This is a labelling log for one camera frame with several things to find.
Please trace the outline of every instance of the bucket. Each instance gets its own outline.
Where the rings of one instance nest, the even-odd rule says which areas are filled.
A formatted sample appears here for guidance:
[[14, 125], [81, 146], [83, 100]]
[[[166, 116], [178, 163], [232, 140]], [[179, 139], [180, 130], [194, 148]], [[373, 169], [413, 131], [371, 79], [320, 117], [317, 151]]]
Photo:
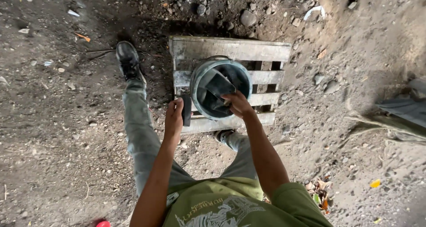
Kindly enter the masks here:
[[242, 64], [223, 55], [216, 55], [206, 59], [192, 72], [189, 90], [197, 110], [210, 120], [225, 120], [233, 116], [231, 111], [217, 111], [201, 102], [203, 100], [203, 91], [200, 86], [204, 84], [203, 77], [206, 77], [206, 73], [213, 68], [223, 73], [247, 99], [251, 96], [253, 84], [247, 69]]

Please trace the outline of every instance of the man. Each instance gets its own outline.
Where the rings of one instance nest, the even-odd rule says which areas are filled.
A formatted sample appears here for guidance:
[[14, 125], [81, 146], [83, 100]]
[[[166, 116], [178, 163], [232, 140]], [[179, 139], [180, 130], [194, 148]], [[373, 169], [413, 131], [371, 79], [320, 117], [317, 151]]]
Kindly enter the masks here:
[[[138, 53], [126, 41], [118, 43], [116, 51], [127, 82], [124, 128], [139, 196], [130, 227], [332, 226], [305, 187], [290, 182], [255, 111], [239, 91], [223, 98], [244, 120], [248, 137], [231, 130], [217, 132], [217, 141], [237, 151], [235, 160], [219, 178], [192, 179], [173, 160], [183, 126], [182, 99], [170, 102], [160, 143], [150, 120]], [[263, 192], [271, 204], [262, 201]]]

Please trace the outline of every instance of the green t-shirt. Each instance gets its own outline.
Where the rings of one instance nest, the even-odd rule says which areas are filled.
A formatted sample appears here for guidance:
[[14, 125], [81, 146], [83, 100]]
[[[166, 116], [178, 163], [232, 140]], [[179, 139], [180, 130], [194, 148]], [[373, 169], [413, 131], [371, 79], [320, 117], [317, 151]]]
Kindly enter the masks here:
[[281, 185], [271, 203], [262, 196], [259, 182], [248, 178], [175, 186], [163, 227], [332, 227], [301, 184]]

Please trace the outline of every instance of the gray cloth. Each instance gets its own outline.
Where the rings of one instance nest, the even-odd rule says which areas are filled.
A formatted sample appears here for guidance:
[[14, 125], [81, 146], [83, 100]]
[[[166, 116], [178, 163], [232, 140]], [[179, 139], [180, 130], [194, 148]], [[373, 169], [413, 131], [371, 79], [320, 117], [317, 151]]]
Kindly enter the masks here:
[[[127, 151], [133, 157], [136, 192], [140, 196], [149, 173], [157, 157], [161, 143], [152, 128], [151, 114], [146, 101], [145, 84], [137, 79], [127, 81], [123, 94], [124, 129], [127, 134]], [[221, 177], [246, 177], [257, 179], [251, 156], [250, 142], [247, 136], [239, 133], [226, 138], [227, 145], [238, 150], [232, 164]], [[173, 161], [170, 173], [169, 187], [195, 181], [186, 171]]]

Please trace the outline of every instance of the soil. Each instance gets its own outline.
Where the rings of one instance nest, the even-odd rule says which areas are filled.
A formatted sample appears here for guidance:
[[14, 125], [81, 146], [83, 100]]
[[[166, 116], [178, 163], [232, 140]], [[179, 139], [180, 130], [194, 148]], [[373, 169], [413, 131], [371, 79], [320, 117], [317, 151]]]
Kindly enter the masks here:
[[[310, 0], [207, 0], [210, 14], [198, 16], [203, 1], [0, 1], [0, 76], [7, 82], [0, 85], [0, 226], [88, 226], [99, 218], [128, 224], [137, 198], [123, 129], [125, 82], [114, 52], [87, 52], [124, 39], [141, 50], [162, 139], [173, 99], [169, 35], [293, 44], [280, 84], [288, 99], [275, 125], [265, 127], [289, 175], [300, 182], [330, 176], [334, 226], [376, 226], [378, 218], [382, 226], [426, 226], [426, 148], [385, 141], [385, 131], [340, 145], [356, 124], [345, 118], [349, 111], [376, 113], [375, 102], [426, 74], [426, 0], [312, 0], [326, 18], [313, 12], [298, 27], [292, 18], [303, 19]], [[245, 27], [239, 18], [250, 3], [257, 22]], [[228, 31], [227, 22], [235, 27]], [[324, 94], [332, 80], [338, 90]], [[290, 133], [282, 133], [285, 126]], [[235, 157], [212, 133], [182, 140], [186, 148], [175, 159], [195, 179], [218, 177]], [[371, 188], [376, 179], [381, 185]]]

